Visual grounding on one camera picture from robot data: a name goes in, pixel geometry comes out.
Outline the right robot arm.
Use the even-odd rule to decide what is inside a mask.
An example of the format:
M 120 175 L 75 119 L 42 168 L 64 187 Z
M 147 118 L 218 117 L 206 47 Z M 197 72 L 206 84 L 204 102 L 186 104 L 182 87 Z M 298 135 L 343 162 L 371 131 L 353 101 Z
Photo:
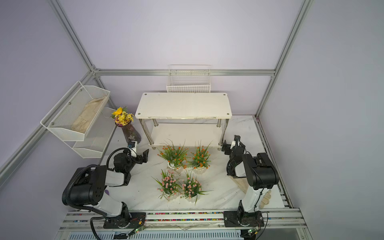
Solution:
M 231 144 L 223 143 L 222 152 L 230 157 L 226 171 L 234 179 L 246 179 L 248 188 L 237 210 L 225 211 L 225 227 L 264 227 L 266 221 L 260 208 L 263 198 L 279 183 L 280 177 L 267 153 L 253 156 L 246 150 L 241 137 L 234 136 Z

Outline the orange flower pot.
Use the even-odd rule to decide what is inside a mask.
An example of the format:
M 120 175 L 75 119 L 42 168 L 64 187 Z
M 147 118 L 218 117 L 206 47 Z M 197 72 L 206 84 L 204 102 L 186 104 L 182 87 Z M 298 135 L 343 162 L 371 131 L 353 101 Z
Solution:
M 191 152 L 192 156 L 187 160 L 187 167 L 192 169 L 192 171 L 197 175 L 205 173 L 210 167 L 210 145 L 211 143 L 207 146 L 200 145 L 196 147 L 196 151 L 194 153 Z
M 188 150 L 189 148 L 185 145 L 176 146 L 173 141 L 169 140 L 162 143 L 158 156 L 167 162 L 170 170 L 180 175 L 185 169 L 184 162 L 187 161 Z

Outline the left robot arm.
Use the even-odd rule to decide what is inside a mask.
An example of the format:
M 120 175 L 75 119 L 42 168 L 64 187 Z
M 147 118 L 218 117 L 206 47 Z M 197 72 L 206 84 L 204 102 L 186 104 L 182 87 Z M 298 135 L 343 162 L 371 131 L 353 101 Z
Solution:
M 62 194 L 62 202 L 77 210 L 98 214 L 90 220 L 104 220 L 104 229 L 138 229 L 145 223 L 146 214 L 132 214 L 126 203 L 113 199 L 105 192 L 107 187 L 124 187 L 131 180 L 135 165 L 148 162 L 149 150 L 141 155 L 136 148 L 118 148 L 107 158 L 105 165 L 78 168 Z

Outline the pink flower pot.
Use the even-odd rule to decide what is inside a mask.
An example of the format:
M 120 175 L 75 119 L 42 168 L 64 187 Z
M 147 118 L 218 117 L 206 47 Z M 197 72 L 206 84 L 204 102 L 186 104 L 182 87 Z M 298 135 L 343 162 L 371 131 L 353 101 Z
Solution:
M 161 179 L 155 179 L 157 182 L 157 190 L 161 192 L 159 199 L 166 199 L 171 201 L 179 196 L 181 192 L 181 186 L 178 183 L 178 179 L 175 177 L 175 173 L 170 170 L 162 170 Z
M 191 171 L 186 172 L 186 178 L 183 179 L 181 186 L 180 198 L 195 205 L 200 196 L 205 196 L 210 192 L 203 189 L 202 184 Z

